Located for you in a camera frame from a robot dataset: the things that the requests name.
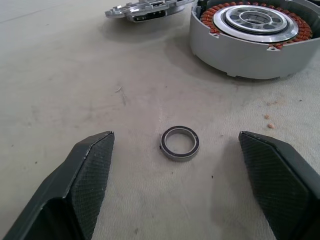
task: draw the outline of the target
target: bearing rubber seal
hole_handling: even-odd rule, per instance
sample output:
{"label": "bearing rubber seal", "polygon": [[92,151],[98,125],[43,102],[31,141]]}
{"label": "bearing rubber seal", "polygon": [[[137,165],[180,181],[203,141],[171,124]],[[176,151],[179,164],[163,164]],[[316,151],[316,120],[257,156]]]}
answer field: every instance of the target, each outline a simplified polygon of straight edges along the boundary
{"label": "bearing rubber seal", "polygon": [[[171,151],[167,146],[167,138],[174,134],[183,134],[189,137],[193,142],[193,148],[187,153],[175,153]],[[183,163],[190,161],[197,155],[199,148],[200,142],[198,135],[192,129],[186,126],[173,126],[165,131],[161,136],[160,149],[168,159],[171,159],[175,162]]]}

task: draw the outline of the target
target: copper winding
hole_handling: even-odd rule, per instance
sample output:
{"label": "copper winding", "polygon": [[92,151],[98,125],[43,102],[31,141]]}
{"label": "copper winding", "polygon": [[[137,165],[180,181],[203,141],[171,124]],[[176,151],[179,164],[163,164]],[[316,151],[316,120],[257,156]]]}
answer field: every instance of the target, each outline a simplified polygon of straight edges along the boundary
{"label": "copper winding", "polygon": [[[203,24],[205,24],[206,26],[210,27],[210,33],[211,34],[219,34],[220,30],[215,26],[214,22],[213,22],[213,17],[215,15],[215,13],[223,8],[229,7],[229,6],[236,6],[236,5],[253,5],[253,6],[259,6],[259,3],[257,2],[246,2],[243,3],[242,1],[239,1],[237,3],[233,2],[226,2],[224,4],[219,4],[217,6],[213,6],[211,8],[209,8],[207,11],[205,11],[202,16],[201,16],[201,21]],[[286,44],[292,44],[292,43],[296,43],[296,42],[301,42],[301,41],[306,41],[309,40],[313,37],[313,32],[311,30],[311,27],[309,26],[308,23],[306,23],[306,21],[304,21],[301,17],[299,17],[298,15],[296,15],[293,12],[290,12],[288,10],[283,10],[281,7],[275,7],[273,5],[269,5],[267,6],[267,4],[262,3],[260,4],[260,6],[262,7],[266,7],[266,8],[270,8],[270,9],[274,9],[277,10],[279,12],[282,12],[286,15],[288,15],[289,17],[291,17],[297,24],[299,27],[299,32],[297,34],[297,36],[291,40],[285,41],[285,42],[279,42],[279,43],[275,43],[275,44],[270,44],[270,47],[275,47],[277,49],[282,49],[283,45]]]}

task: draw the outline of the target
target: cloth surface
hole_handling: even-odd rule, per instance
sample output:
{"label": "cloth surface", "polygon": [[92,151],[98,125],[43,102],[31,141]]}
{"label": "cloth surface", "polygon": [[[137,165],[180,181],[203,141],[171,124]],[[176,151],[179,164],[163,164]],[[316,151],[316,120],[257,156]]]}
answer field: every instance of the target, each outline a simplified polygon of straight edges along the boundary
{"label": "cloth surface", "polygon": [[[75,143],[114,131],[93,240],[274,240],[238,134],[288,142],[320,173],[319,53],[282,79],[232,78],[192,55],[190,6],[132,24],[104,16],[124,0],[38,2],[0,1],[0,238]],[[190,162],[159,150],[175,125],[199,136]]]}

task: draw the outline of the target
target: bearing outer race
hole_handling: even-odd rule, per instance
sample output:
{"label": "bearing outer race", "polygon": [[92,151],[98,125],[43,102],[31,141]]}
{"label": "bearing outer race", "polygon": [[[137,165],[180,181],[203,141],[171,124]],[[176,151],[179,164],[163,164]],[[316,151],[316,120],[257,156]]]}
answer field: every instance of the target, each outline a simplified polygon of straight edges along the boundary
{"label": "bearing outer race", "polygon": [[[178,129],[182,129],[182,130],[186,130],[189,131],[194,139],[195,139],[195,144],[194,147],[192,148],[191,151],[187,152],[187,153],[175,153],[173,151],[171,151],[168,147],[167,147],[167,143],[166,143],[166,137],[167,135],[172,131],[172,130],[178,130]],[[199,151],[200,148],[200,142],[199,142],[199,138],[198,135],[191,129],[188,128],[186,126],[173,126],[170,127],[167,131],[164,132],[164,134],[162,134],[161,136],[161,140],[160,140],[160,149],[162,150],[162,152],[164,153],[164,155],[175,161],[175,162],[188,162],[190,161],[193,157],[195,157]]]}

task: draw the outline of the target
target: white work surface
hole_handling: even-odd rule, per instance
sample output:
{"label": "white work surface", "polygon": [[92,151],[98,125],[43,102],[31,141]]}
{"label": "white work surface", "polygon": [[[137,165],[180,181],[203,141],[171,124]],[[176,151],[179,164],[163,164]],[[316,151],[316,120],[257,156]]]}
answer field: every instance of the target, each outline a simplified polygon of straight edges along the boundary
{"label": "white work surface", "polygon": [[[286,141],[320,172],[319,52],[283,79],[232,78],[192,55],[190,6],[141,24],[105,18],[125,2],[0,0],[0,238],[74,144],[114,131],[93,240],[274,240],[238,134]],[[190,162],[159,150],[175,125],[199,136]]]}

